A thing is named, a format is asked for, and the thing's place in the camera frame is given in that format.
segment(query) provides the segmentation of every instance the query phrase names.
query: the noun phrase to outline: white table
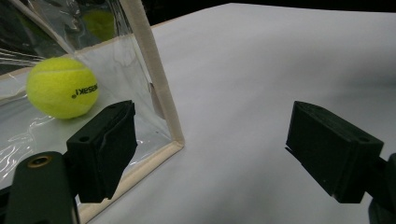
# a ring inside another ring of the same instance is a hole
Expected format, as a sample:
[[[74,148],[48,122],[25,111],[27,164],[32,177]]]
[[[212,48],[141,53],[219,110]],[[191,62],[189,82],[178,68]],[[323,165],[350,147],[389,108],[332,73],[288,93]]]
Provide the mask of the white table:
[[[396,15],[230,4],[155,27],[185,149],[92,223],[369,223],[285,147],[293,102],[396,152]]]

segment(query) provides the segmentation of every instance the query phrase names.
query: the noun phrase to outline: screw hole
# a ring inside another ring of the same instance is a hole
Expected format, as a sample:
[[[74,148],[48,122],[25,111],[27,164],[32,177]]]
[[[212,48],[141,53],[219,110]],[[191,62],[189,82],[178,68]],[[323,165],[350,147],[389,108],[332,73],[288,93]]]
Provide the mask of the screw hole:
[[[88,142],[88,140],[90,140],[90,137],[88,137],[88,136],[83,136],[83,137],[80,137],[78,140],[79,140],[80,142]]]
[[[370,139],[366,137],[359,137],[359,140],[361,140],[362,142],[370,142]]]

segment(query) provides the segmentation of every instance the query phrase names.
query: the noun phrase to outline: dark background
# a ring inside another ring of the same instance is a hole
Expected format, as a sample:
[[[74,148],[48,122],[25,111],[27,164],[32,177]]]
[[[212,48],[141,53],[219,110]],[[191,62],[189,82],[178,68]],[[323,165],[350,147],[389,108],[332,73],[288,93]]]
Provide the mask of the dark background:
[[[145,6],[148,20],[156,24],[173,18],[192,13],[207,7],[214,7],[226,3],[246,3],[280,7],[304,7],[328,10],[349,11],[380,11],[396,12],[396,0],[247,0],[247,1],[225,1],[225,0],[142,0]]]

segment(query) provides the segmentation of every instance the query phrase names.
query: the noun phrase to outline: plastic wrap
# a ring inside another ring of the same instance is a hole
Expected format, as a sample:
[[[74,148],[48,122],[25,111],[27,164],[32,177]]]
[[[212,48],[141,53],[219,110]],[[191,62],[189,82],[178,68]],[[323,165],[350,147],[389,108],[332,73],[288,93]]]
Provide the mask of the plastic wrap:
[[[0,188],[11,184],[19,161],[43,151],[65,153],[65,142],[71,135],[104,107],[120,101],[132,100],[136,110],[138,147],[129,168],[171,142],[166,121],[157,115],[152,103],[150,77],[140,48],[117,1],[11,2],[14,7],[1,3],[1,10],[12,11],[13,18],[19,20],[18,24],[13,22],[14,28],[24,30],[26,38],[14,41],[14,47],[3,41],[0,47]],[[66,52],[67,57],[91,68],[100,95],[88,114],[55,119],[30,104],[25,82],[29,67]],[[9,71],[15,64],[25,68]]]

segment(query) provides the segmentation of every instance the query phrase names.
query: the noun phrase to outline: yellow tennis ball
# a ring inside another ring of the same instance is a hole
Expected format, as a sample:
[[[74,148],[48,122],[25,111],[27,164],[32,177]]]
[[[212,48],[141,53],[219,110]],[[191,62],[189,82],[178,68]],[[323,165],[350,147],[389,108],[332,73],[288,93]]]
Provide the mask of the yellow tennis ball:
[[[26,82],[29,101],[57,119],[87,113],[98,98],[97,81],[83,63],[70,58],[51,58],[38,63]]]

